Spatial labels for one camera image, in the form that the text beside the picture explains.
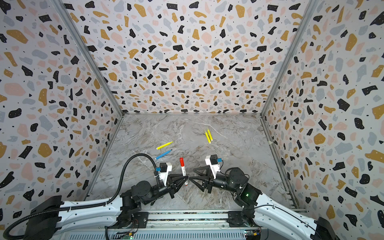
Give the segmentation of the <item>red white pen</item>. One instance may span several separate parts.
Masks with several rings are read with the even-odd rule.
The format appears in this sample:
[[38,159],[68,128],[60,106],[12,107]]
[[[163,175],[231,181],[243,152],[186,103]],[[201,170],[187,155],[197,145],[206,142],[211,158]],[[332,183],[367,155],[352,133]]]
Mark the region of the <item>red white pen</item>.
[[181,164],[181,169],[182,169],[182,174],[184,177],[187,176],[186,168],[185,168],[185,162],[183,158],[180,158],[180,164]]

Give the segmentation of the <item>blue pen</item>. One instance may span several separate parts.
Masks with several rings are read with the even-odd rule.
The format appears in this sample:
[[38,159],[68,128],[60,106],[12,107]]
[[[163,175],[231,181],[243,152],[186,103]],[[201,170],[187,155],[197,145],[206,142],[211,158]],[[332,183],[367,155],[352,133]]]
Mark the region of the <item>blue pen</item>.
[[166,152],[160,154],[159,156],[157,156],[155,159],[159,160],[159,159],[163,158],[164,156],[168,155],[171,152],[172,152],[172,150],[166,151]]

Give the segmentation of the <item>yellow highlighter pen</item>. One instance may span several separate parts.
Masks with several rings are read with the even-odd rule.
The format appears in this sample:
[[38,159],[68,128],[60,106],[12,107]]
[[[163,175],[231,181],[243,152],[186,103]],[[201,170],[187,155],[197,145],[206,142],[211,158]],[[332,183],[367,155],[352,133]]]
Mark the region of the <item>yellow highlighter pen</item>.
[[205,132],[205,136],[206,136],[206,138],[207,138],[207,140],[208,140],[208,143],[211,144],[211,139],[210,139],[210,137],[209,137],[209,135],[208,135],[207,132]]
[[207,133],[208,133],[208,136],[209,136],[210,141],[213,141],[213,137],[212,137],[212,134],[211,134],[211,132],[210,132],[209,129],[207,130]]
[[166,143],[166,144],[163,144],[163,145],[157,147],[156,149],[157,149],[157,150],[160,150],[160,149],[162,149],[162,148],[165,148],[165,147],[171,145],[172,143],[173,143],[173,141],[172,141],[172,142],[168,142],[168,143]]

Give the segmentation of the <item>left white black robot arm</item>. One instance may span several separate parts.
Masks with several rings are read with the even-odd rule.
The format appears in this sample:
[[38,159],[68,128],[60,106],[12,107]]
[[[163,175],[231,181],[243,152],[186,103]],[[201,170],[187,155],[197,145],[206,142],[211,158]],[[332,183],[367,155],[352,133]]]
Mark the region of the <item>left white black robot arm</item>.
[[88,227],[110,227],[121,229],[130,224],[140,224],[134,214],[142,210],[143,205],[153,204],[165,195],[175,196],[188,180],[182,174],[171,174],[160,186],[151,186],[141,181],[113,201],[63,202],[54,198],[53,205],[41,204],[33,210],[32,218],[27,221],[25,240],[49,240],[55,234]]

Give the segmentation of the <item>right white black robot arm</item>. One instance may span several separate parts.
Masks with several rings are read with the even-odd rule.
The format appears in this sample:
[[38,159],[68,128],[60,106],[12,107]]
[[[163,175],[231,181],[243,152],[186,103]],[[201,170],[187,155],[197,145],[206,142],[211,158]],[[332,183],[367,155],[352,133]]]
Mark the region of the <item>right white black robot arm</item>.
[[337,240],[339,237],[330,222],[322,217],[313,219],[272,200],[249,183],[249,176],[240,168],[230,168],[224,174],[213,173],[208,166],[194,169],[189,177],[200,190],[213,188],[232,193],[235,203],[242,208],[243,224],[267,228],[289,240]]

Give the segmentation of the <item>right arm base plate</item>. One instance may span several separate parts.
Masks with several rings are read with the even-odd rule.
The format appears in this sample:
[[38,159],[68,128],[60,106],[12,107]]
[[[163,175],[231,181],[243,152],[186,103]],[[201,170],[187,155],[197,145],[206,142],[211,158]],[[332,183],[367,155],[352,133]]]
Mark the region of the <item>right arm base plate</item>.
[[242,211],[229,211],[227,223],[231,228],[236,227],[258,227],[254,221],[255,211],[245,210]]

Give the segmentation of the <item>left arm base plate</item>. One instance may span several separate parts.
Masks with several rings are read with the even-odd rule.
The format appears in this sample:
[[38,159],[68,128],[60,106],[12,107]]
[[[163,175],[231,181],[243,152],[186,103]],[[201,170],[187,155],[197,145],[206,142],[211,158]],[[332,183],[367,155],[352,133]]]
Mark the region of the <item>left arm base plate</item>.
[[125,227],[133,229],[145,229],[147,227],[149,219],[149,212],[137,212],[137,213],[126,213],[122,212],[117,217],[117,222],[109,226],[109,229],[122,229]]

